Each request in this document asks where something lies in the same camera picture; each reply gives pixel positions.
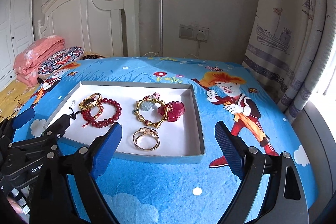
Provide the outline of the blue cartoon tablecloth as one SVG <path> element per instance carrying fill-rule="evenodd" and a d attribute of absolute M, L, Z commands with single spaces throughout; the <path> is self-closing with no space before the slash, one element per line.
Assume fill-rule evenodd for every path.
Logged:
<path fill-rule="evenodd" d="M 259 146 L 246 124 L 236 123 L 240 113 L 262 127 L 276 152 L 292 155 L 307 204 L 317 199 L 311 164 L 291 123 L 241 65 L 154 57 L 80 60 L 40 90 L 42 98 L 32 96 L 26 103 L 35 117 L 15 133 L 15 141 L 39 137 L 61 115 L 78 111 L 91 94 L 121 105 L 122 140 L 97 179 L 121 223 L 216 223 L 240 184 L 227 166 L 210 167 L 222 155 L 216 123 L 223 121 L 247 145 Z M 141 151 L 132 136 L 143 123 L 133 110 L 153 93 L 165 102 L 182 102 L 185 113 L 175 122 L 163 122 L 156 150 Z"/>

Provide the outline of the white wardrobe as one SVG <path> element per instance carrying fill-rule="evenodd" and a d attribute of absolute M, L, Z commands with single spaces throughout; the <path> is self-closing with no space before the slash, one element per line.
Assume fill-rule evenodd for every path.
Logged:
<path fill-rule="evenodd" d="M 15 80 L 14 61 L 35 41 L 33 0 L 0 0 L 1 89 Z"/>

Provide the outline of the pink folded quilt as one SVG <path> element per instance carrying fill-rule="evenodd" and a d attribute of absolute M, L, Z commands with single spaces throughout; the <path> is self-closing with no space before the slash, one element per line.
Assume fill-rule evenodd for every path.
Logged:
<path fill-rule="evenodd" d="M 64 38 L 51 35 L 33 42 L 28 48 L 21 52 L 14 61 L 13 69 L 17 80 L 28 87 L 38 83 L 39 65 L 64 48 Z"/>

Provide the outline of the gold bamboo bangle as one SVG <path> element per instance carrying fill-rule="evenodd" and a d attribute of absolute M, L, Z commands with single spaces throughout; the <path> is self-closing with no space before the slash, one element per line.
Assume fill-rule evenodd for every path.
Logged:
<path fill-rule="evenodd" d="M 160 106 L 165 106 L 166 102 L 159 99 L 151 110 L 142 111 L 139 107 L 144 98 L 145 97 L 135 103 L 133 114 L 137 120 L 142 122 L 146 127 L 160 128 L 163 122 L 167 122 L 167 116 L 161 116 L 157 110 Z"/>

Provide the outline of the white bed headboard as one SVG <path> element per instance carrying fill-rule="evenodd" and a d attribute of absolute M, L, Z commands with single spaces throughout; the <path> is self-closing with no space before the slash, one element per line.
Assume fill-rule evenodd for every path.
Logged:
<path fill-rule="evenodd" d="M 139 57 L 139 0 L 50 0 L 38 35 L 110 57 Z"/>

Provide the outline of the clear crystal pendant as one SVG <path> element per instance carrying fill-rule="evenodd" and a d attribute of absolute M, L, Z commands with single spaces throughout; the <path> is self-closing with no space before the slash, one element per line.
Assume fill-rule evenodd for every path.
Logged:
<path fill-rule="evenodd" d="M 143 99 L 139 109 L 142 111 L 149 111 L 154 107 L 156 101 L 159 101 L 159 99 L 160 99 L 159 93 L 150 94 Z"/>

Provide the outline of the grey shallow tray box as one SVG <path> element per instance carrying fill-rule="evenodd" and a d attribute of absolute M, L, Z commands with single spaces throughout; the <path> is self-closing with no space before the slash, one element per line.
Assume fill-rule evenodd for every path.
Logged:
<path fill-rule="evenodd" d="M 155 92 L 166 103 L 182 102 L 185 113 L 176 122 L 163 122 L 157 129 L 160 146 L 156 150 L 142 151 L 134 146 L 132 136 L 144 124 L 137 120 L 133 110 L 138 100 Z M 78 112 L 80 101 L 93 93 L 100 93 L 121 105 L 122 115 L 118 122 L 122 126 L 122 139 L 115 157 L 159 164 L 194 164 L 199 163 L 204 156 L 201 120 L 191 84 L 81 81 L 64 97 L 44 127 L 53 124 L 63 114 Z M 75 106 L 71 105 L 72 100 L 76 101 Z"/>

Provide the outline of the gold double ring bangle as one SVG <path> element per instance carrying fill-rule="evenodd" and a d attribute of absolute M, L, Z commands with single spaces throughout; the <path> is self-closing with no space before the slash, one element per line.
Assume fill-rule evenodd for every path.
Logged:
<path fill-rule="evenodd" d="M 134 146 L 142 151 L 154 151 L 160 146 L 157 131 L 148 127 L 137 130 L 132 136 L 132 141 Z"/>

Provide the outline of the wall switch socket panel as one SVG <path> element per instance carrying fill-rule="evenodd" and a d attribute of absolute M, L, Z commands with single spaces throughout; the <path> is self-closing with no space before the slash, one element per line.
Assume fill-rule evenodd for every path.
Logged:
<path fill-rule="evenodd" d="M 179 26 L 179 38 L 206 43 L 208 42 L 209 38 L 209 30 L 210 29 L 206 27 L 189 26 L 181 24 Z"/>

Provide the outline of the yellow floral bed sheet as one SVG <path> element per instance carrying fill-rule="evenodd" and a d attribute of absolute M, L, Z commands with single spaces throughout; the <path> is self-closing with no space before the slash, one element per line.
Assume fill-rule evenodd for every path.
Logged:
<path fill-rule="evenodd" d="M 18 80 L 7 85 L 0 95 L 0 121 L 16 116 L 38 86 L 29 87 Z"/>

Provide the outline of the silver metal pole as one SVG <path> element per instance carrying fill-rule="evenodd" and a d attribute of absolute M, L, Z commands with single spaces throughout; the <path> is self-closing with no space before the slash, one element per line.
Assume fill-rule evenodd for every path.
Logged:
<path fill-rule="evenodd" d="M 159 0 L 159 45 L 159 53 L 163 57 L 163 0 Z"/>

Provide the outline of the patterned round pillow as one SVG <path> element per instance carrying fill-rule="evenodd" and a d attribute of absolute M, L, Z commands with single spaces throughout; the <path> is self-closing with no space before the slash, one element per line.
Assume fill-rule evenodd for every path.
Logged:
<path fill-rule="evenodd" d="M 47 79 L 64 65 L 80 60 L 84 55 L 82 47 L 64 48 L 43 61 L 38 67 L 38 78 Z"/>

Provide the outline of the ship print curtain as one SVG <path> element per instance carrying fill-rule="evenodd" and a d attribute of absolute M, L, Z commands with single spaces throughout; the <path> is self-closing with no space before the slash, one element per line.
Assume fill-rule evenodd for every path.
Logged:
<path fill-rule="evenodd" d="M 259 0 L 243 65 L 289 121 L 316 90 L 335 49 L 334 0 Z"/>

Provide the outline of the red flower hair clip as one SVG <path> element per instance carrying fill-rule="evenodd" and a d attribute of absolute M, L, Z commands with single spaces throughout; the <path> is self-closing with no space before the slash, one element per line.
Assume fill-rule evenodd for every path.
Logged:
<path fill-rule="evenodd" d="M 175 122 L 185 113 L 185 106 L 180 101 L 171 101 L 165 106 L 160 106 L 157 112 L 161 116 L 166 115 L 168 122 Z"/>

